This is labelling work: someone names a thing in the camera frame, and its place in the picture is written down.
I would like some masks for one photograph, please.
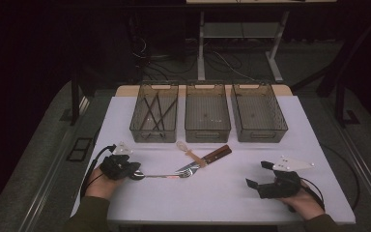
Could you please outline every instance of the knife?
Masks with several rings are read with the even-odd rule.
[[[204,163],[206,165],[208,165],[212,162],[215,162],[215,161],[227,156],[228,154],[230,154],[232,152],[233,151],[231,151],[231,149],[230,149],[230,147],[228,147],[228,145],[224,145],[224,146],[216,149],[215,151],[209,153],[208,155],[204,156],[203,158],[201,158],[201,160],[203,160]],[[181,171],[187,170],[191,167],[192,167],[192,169],[198,169],[198,168],[200,168],[200,164],[198,164],[196,161],[194,161],[194,162],[180,168],[176,172],[181,172]]]

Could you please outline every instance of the background table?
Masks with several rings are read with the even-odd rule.
[[[133,141],[128,127],[136,91],[129,89],[136,88],[138,86],[123,86],[117,91],[118,97],[111,100],[92,159],[103,147],[124,141],[133,150],[130,161],[141,162],[140,169],[145,174],[170,174],[192,162],[175,143]],[[261,199],[258,192],[249,188],[245,182],[245,178],[248,178],[259,184],[271,183],[273,172],[262,168],[260,162],[276,162],[283,155],[314,162],[314,168],[298,171],[299,175],[312,181],[322,191],[327,213],[335,221],[355,223],[355,215],[328,165],[299,99],[289,96],[289,89],[284,86],[275,88],[285,90],[277,99],[289,127],[280,143],[238,142],[232,105],[228,98],[232,129],[227,144],[233,153],[186,179],[126,180],[111,199],[108,220],[121,224],[282,224],[301,221],[297,214],[290,213],[281,202]],[[179,97],[177,140],[186,141],[186,98],[183,93],[184,86]],[[224,144],[187,144],[199,157],[222,145]],[[79,200],[76,200],[73,213],[78,204]]]

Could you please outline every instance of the knife handle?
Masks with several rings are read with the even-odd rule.
[[[228,147],[228,145],[224,145],[218,149],[216,149],[215,151],[209,153],[208,155],[204,156],[203,157],[203,160],[206,162],[206,164],[210,164],[216,160],[219,160],[225,156],[227,156],[228,154],[232,153],[233,151],[231,151],[230,147]]]

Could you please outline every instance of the gray carpet floor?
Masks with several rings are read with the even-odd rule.
[[[206,45],[207,79],[243,78],[231,71],[222,59],[246,76],[271,79],[271,71],[264,55],[264,51],[271,47],[270,43],[247,41],[227,45],[227,50],[223,50],[224,46],[217,43]],[[276,62],[284,78],[283,83],[293,85],[325,67],[335,57],[341,45],[339,42],[282,43]],[[190,54],[192,55],[187,56],[184,62],[163,61],[161,57],[164,56],[156,55],[150,65],[152,69],[144,69],[144,79],[195,79],[195,50],[191,49]],[[344,161],[352,163],[349,146],[342,134],[345,132],[350,136],[371,170],[371,116],[357,97],[348,91],[345,108],[354,111],[360,124],[340,129],[332,116],[334,96],[318,98],[315,94],[318,84],[319,81],[315,81],[297,91],[296,95],[300,97],[339,184],[350,205],[353,205],[357,200],[357,182]],[[114,94],[115,90],[98,90],[93,98],[84,101],[81,116],[74,126],[70,126],[70,121],[65,121],[65,118],[68,118],[71,110],[71,86],[68,83],[60,90],[0,196],[0,231],[61,229],[71,214],[88,159],[96,144],[97,132]],[[86,159],[83,162],[66,161],[78,138],[92,139]],[[358,180],[360,199],[355,208],[357,224],[344,227],[346,231],[371,231],[371,193],[360,176]],[[278,231],[303,231],[303,228],[300,224],[284,225],[278,226]]]

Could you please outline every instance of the dark green sleeve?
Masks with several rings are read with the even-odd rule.
[[[110,202],[103,198],[85,196],[76,214],[63,227],[64,232],[108,232],[107,211]]]
[[[343,229],[329,215],[314,217],[305,222],[306,232],[342,232]]]

